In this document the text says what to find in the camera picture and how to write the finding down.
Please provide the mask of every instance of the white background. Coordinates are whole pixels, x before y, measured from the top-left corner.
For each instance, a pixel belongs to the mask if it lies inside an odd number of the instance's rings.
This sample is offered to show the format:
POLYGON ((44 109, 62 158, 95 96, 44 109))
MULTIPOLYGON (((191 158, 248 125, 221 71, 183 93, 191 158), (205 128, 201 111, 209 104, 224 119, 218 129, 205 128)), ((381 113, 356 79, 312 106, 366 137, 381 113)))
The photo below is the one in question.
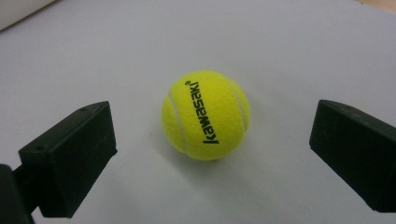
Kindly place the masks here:
POLYGON ((72 219, 41 223, 394 223, 310 148, 319 99, 395 126, 396 16, 351 0, 67 0, 0 33, 0 162, 84 105, 111 104, 119 154, 72 219), (169 87, 238 82, 251 126, 216 162, 176 152, 169 87))

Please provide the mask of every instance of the kawasaki logo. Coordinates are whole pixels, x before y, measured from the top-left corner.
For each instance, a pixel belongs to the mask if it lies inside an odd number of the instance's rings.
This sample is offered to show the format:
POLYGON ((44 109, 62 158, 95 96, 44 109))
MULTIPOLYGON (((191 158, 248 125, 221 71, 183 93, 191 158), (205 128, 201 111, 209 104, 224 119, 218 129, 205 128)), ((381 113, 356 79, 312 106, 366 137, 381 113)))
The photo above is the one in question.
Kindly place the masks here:
POLYGON ((206 115, 204 101, 201 99, 201 91, 199 90, 199 83, 190 81, 186 82, 186 85, 190 86, 190 93, 192 104, 195 108, 199 123, 201 124, 202 131, 205 134, 206 139, 203 140, 204 144, 218 144, 219 140, 216 138, 215 130, 210 124, 209 117, 206 115))

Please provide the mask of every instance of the tennis ball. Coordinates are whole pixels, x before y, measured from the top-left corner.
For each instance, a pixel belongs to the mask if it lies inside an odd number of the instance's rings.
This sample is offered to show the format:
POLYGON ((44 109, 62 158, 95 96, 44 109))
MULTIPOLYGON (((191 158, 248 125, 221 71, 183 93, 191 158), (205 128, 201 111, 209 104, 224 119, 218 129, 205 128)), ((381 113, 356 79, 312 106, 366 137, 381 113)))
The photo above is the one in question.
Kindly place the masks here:
POLYGON ((181 77, 163 101, 163 130, 181 153, 220 159, 242 142, 250 122, 248 99, 226 76, 196 71, 181 77))

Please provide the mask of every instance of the black plastic block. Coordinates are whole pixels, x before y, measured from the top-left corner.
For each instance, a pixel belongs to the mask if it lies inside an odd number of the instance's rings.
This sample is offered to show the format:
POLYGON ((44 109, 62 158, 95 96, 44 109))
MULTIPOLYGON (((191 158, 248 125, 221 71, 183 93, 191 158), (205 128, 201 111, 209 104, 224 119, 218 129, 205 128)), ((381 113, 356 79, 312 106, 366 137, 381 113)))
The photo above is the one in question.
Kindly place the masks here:
POLYGON ((72 217, 116 153, 108 102, 75 111, 22 148, 23 167, 39 174, 35 189, 43 216, 72 217))
POLYGON ((32 224, 11 168, 0 164, 0 223, 32 224))
POLYGON ((396 212, 396 129, 349 105, 318 103, 311 148, 378 212, 396 212))

